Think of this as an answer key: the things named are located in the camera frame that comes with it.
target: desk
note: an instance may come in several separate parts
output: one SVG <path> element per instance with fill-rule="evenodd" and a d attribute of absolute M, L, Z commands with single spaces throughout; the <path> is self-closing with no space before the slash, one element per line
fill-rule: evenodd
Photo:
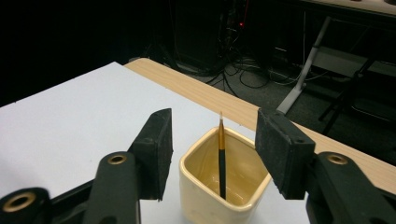
<path fill-rule="evenodd" d="M 143 223 L 187 223 L 181 214 L 178 160 L 223 112 L 225 126 L 254 139 L 257 109 L 148 59 L 112 63 L 0 108 L 0 197 L 39 186 L 58 196 L 94 178 L 99 160 L 126 150 L 149 114 L 173 110 L 174 156 L 163 201 L 141 201 Z M 353 158 L 381 189 L 396 193 L 396 168 L 299 126 Z M 285 201 L 271 182 L 252 223 L 308 223 L 304 201 Z"/>
<path fill-rule="evenodd" d="M 282 4 L 300 7 L 309 11 L 327 15 L 327 18 L 323 22 L 319 31 L 317 40 L 309 52 L 296 86 L 290 91 L 277 108 L 278 111 L 284 114 L 289 111 L 303 91 L 305 87 L 305 78 L 309 72 L 311 64 L 316 58 L 321 39 L 325 35 L 332 18 L 395 32 L 396 6 L 388 4 L 383 0 L 363 0 L 359 2 L 349 0 L 283 0 L 280 2 L 282 2 Z"/>

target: white tabletop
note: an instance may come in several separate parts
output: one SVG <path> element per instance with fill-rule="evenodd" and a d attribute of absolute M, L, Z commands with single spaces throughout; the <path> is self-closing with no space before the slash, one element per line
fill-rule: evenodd
<path fill-rule="evenodd" d="M 187 223 L 179 201 L 178 161 L 219 115 L 111 63 L 0 108 L 0 197 L 41 187 L 56 197 L 94 178 L 113 151 L 127 150 L 157 110 L 172 108 L 174 155 L 163 201 L 141 201 L 143 223 Z M 254 140 L 229 119 L 227 127 Z M 285 201 L 271 182 L 252 223 L 309 223 L 305 201 Z"/>

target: wooden table edge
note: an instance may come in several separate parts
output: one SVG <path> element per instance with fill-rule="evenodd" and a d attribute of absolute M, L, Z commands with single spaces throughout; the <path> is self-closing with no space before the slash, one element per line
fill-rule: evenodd
<path fill-rule="evenodd" d="M 231 94 L 212 88 L 192 77 L 181 74 L 171 68 L 150 59 L 138 59 L 124 65 L 142 77 L 146 77 L 170 91 L 182 95 L 195 103 L 256 131 L 257 106 L 236 98 Z M 385 191 L 396 194 L 396 167 L 371 157 L 355 148 L 346 146 L 331 138 L 309 130 L 294 123 L 305 134 L 312 138 L 317 146 L 317 153 L 333 151 L 344 154 L 355 161 L 373 184 Z"/>

